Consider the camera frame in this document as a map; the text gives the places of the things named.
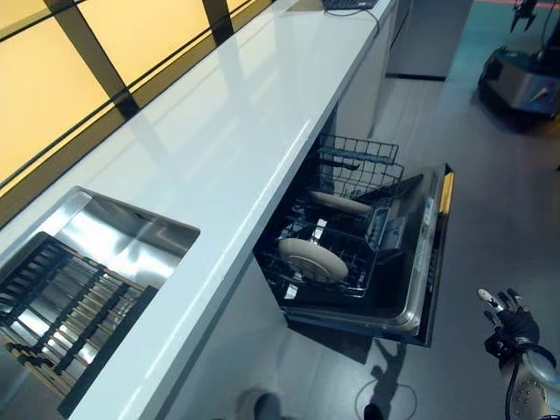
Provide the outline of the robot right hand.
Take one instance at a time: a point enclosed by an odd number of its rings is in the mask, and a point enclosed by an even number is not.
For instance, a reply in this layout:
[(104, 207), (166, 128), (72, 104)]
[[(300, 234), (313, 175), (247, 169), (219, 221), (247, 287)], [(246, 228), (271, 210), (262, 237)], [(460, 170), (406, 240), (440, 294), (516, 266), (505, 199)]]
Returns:
[(524, 305), (520, 293), (508, 288), (493, 294), (487, 289), (478, 288), (477, 295), (488, 307), (484, 311), (485, 317), (501, 337), (512, 340), (517, 345), (539, 343), (539, 326)]

